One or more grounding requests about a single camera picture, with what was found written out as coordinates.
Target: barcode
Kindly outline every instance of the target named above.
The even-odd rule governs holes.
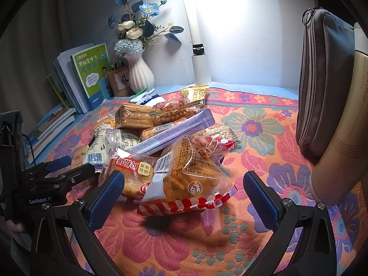
[[[88,163],[103,163],[102,153],[90,153],[87,155]]]
[[[162,158],[157,160],[154,171],[166,173],[169,171],[170,162],[171,162],[172,152],[169,152],[167,155],[164,155]]]

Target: white ribbed vase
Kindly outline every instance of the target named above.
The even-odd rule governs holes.
[[[135,93],[147,88],[147,94],[150,94],[155,90],[155,78],[142,58],[143,51],[144,50],[141,50],[133,55],[125,55],[124,58],[126,58],[129,63],[130,87]]]

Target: screw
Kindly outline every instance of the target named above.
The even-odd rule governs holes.
[[[49,207],[50,207],[50,203],[49,203],[49,202],[45,202],[45,203],[41,206],[41,208],[42,208],[43,210],[47,210]]]
[[[83,198],[78,198],[74,201],[74,204],[80,206],[80,205],[84,204],[84,199]]]
[[[320,210],[324,210],[324,209],[326,208],[325,204],[323,204],[323,203],[321,203],[321,202],[319,202],[319,203],[317,204],[317,206],[318,206],[318,208],[319,208]]]
[[[293,204],[293,201],[289,198],[285,198],[282,200],[282,203],[286,206],[291,206]]]

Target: flower arrangement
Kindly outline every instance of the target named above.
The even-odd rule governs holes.
[[[128,12],[121,16],[120,23],[116,21],[116,16],[111,14],[108,19],[110,29],[116,27],[118,42],[115,44],[115,52],[118,56],[133,55],[144,49],[148,45],[155,45],[156,37],[164,36],[170,41],[181,43],[175,34],[184,31],[182,27],[174,26],[169,22],[167,26],[157,26],[150,22],[151,17],[160,14],[160,7],[165,5],[167,0],[157,3],[144,3],[143,0],[130,5],[130,0],[114,0],[116,6],[124,6]]]

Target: cream rose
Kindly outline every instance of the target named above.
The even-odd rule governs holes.
[[[130,39],[137,39],[138,37],[142,36],[142,34],[143,30],[141,28],[133,28],[126,33],[126,37]]]
[[[130,29],[134,27],[134,22],[132,20],[127,20],[119,25],[117,25],[117,28],[119,31],[123,31],[124,29]]]

